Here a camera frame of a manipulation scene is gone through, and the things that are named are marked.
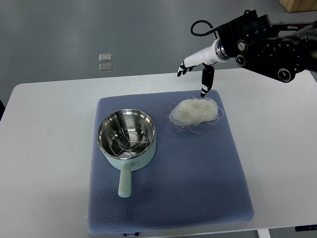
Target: dried vermicelli bundle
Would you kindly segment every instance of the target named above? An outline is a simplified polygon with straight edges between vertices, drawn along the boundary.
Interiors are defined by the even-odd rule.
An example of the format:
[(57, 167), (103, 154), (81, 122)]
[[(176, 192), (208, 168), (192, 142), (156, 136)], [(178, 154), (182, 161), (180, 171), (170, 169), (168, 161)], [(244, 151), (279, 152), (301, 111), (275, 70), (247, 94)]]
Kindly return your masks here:
[(192, 129), (192, 126), (197, 126), (202, 122), (215, 124), (223, 116), (218, 115), (218, 105), (211, 98), (203, 99), (187, 99), (181, 101), (176, 107), (171, 110), (168, 115), (170, 121), (179, 130), (190, 129), (191, 132), (198, 133)]

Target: gray floor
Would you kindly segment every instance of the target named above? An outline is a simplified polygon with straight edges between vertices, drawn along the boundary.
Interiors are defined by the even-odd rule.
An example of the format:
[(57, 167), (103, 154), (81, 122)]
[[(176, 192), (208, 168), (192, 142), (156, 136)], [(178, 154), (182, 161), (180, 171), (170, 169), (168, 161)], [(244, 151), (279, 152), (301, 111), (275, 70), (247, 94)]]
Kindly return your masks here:
[[(192, 36), (193, 22), (219, 26), (246, 9), (268, 14), (272, 23), (317, 20), (317, 12), (288, 13), (278, 0), (2, 0), (0, 99), (6, 105), (21, 83), (177, 72), (185, 57), (213, 40)], [(111, 72), (99, 73), (100, 53), (112, 53)], [(215, 65), (234, 67), (234, 60)], [(270, 232), (272, 238), (317, 236), (294, 228)], [(208, 237), (255, 238), (257, 233)]]

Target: robotic arm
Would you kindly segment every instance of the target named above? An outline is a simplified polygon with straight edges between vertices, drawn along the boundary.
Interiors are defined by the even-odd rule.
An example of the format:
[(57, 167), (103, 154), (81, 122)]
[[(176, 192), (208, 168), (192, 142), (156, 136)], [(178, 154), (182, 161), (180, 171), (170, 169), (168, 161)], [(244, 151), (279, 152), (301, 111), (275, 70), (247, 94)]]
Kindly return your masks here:
[[(206, 23), (211, 30), (204, 34), (193, 32), (198, 23)], [(279, 36), (280, 31), (295, 31)], [(301, 24), (270, 24), (268, 16), (257, 16), (255, 10), (246, 10), (244, 15), (216, 28), (200, 20), (191, 27), (195, 36), (214, 34), (212, 46), (187, 57), (180, 65), (177, 76), (187, 69), (203, 64), (202, 93), (211, 89), (216, 62), (236, 58), (245, 69), (287, 83), (295, 74), (305, 69), (317, 71), (317, 21)]]

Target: blue mat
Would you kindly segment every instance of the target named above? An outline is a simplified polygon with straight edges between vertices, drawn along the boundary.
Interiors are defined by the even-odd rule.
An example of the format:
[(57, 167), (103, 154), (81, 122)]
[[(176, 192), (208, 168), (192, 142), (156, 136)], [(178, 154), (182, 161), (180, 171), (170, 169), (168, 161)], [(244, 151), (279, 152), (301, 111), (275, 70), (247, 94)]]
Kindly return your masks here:
[[(200, 91), (126, 95), (100, 99), (91, 166), (88, 231), (129, 233), (194, 225), (249, 221), (254, 211), (226, 115), (178, 132), (167, 115), (171, 103), (200, 97)], [(213, 98), (223, 108), (219, 94)], [(139, 109), (153, 120), (157, 150), (144, 168), (132, 172), (132, 194), (118, 196), (120, 171), (97, 144), (97, 129), (109, 114)]]

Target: saucepan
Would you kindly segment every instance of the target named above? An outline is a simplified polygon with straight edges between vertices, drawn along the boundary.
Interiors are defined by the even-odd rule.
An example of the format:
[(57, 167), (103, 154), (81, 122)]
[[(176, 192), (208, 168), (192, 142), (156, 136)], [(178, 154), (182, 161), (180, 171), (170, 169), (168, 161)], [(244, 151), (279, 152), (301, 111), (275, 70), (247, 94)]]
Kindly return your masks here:
[(131, 195), (131, 171), (147, 165), (156, 151), (153, 120), (137, 109), (112, 113), (100, 124), (97, 141), (109, 163), (121, 170), (118, 195)]

